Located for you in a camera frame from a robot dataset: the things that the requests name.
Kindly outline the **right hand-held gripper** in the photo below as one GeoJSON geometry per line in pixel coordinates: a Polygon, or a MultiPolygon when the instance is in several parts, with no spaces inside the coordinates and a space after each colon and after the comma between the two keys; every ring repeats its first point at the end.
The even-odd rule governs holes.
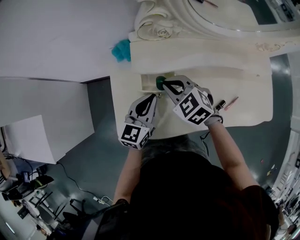
{"type": "Polygon", "coordinates": [[[189,79],[184,75],[165,79],[163,88],[176,105],[174,113],[191,125],[203,124],[214,113],[210,90],[196,85],[189,86],[189,79]]]}

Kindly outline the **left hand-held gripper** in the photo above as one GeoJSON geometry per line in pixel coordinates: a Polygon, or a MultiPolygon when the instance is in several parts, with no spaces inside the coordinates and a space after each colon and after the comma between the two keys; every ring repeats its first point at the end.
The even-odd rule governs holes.
{"type": "Polygon", "coordinates": [[[119,137],[123,146],[136,150],[143,148],[155,129],[153,119],[156,106],[156,94],[144,95],[131,104],[119,137]]]}

